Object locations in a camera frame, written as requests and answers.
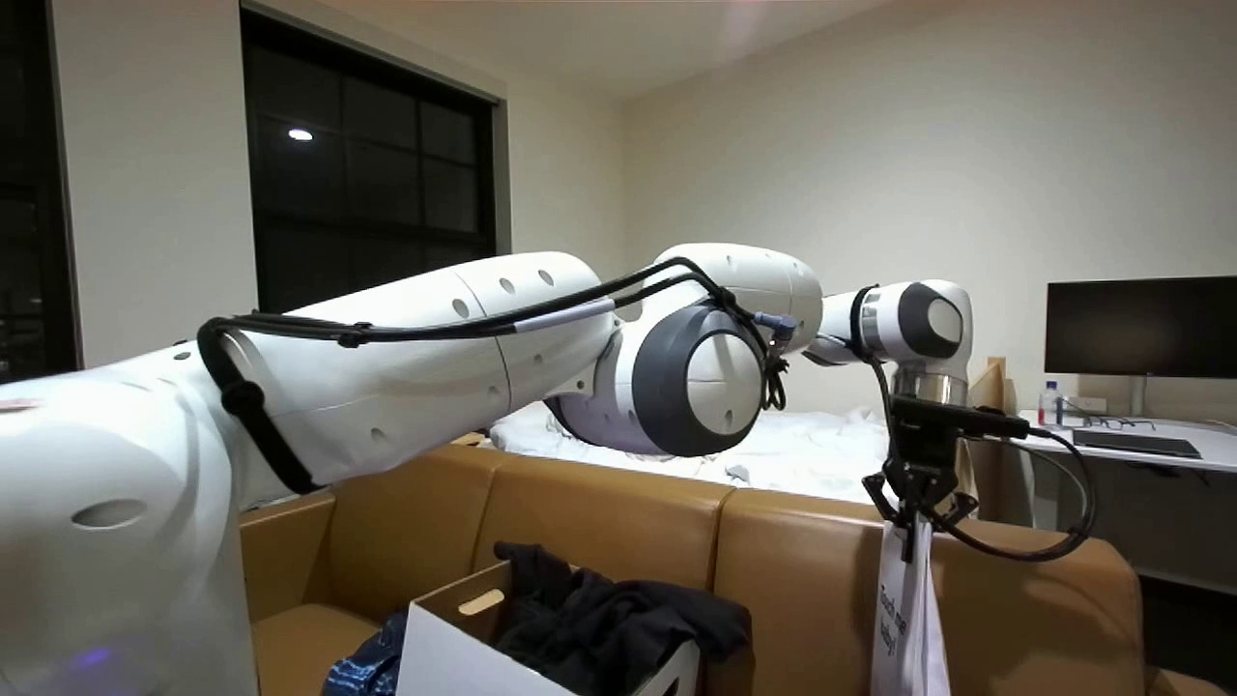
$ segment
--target desk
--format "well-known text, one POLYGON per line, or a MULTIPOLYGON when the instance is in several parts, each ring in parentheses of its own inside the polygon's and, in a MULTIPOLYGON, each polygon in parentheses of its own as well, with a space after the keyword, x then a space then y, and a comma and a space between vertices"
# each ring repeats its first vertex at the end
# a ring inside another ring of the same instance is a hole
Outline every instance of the desk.
MULTIPOLYGON (((1153 455, 1125 448, 1077 448, 1093 479, 1099 537, 1113 542, 1144 578, 1212 589, 1237 597, 1237 431, 1202 422, 1111 422, 1073 431, 1174 439, 1197 448, 1187 455, 1153 455)), ((1068 455, 1059 440, 1023 439, 1020 475, 1031 525, 1073 524, 1077 499, 1050 455, 1068 455)))

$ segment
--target white wall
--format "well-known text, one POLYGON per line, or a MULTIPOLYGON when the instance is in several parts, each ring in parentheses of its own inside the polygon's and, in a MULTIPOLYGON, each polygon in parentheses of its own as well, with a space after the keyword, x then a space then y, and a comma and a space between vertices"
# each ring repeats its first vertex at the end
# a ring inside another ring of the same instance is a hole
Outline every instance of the white wall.
MULTIPOLYGON (((392 37, 350 4, 264 0, 325 37, 508 100, 509 248, 624 269, 617 107, 469 39, 392 37)), ((237 0, 53 0, 85 363, 256 311, 237 0)))
MULTIPOLYGON (((1045 284, 1237 272, 1237 4, 916 0, 626 107, 633 256, 746 241, 828 290, 960 279, 1038 392, 1045 284)), ((1237 418, 1237 392, 1202 385, 1237 418)), ((872 408, 870 377, 792 377, 872 408)))

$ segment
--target computer monitor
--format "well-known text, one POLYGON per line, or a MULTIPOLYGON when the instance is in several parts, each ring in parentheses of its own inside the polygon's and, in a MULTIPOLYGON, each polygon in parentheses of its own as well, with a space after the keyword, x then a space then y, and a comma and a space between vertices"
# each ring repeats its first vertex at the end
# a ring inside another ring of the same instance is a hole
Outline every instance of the computer monitor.
POLYGON ((1045 373, 1237 381, 1237 275, 1048 284, 1045 373))

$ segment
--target white bed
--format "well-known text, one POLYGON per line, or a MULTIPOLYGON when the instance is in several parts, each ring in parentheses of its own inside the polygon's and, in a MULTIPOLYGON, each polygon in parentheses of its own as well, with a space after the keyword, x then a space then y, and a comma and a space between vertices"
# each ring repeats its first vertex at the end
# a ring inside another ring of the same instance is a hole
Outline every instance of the white bed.
POLYGON ((727 452, 639 455, 577 440, 546 404, 532 404, 500 418, 491 445, 522 455, 870 502, 863 475, 881 468, 890 435, 870 412, 767 412, 751 439, 727 452))

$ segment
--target dark window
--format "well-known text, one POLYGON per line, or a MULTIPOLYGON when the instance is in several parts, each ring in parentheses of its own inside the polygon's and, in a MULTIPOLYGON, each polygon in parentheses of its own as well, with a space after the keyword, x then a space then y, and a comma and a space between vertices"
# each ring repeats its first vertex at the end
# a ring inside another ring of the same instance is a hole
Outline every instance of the dark window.
POLYGON ((500 253, 493 106, 243 16, 258 307, 500 253))
POLYGON ((76 369, 46 27, 0 0, 0 385, 76 369))

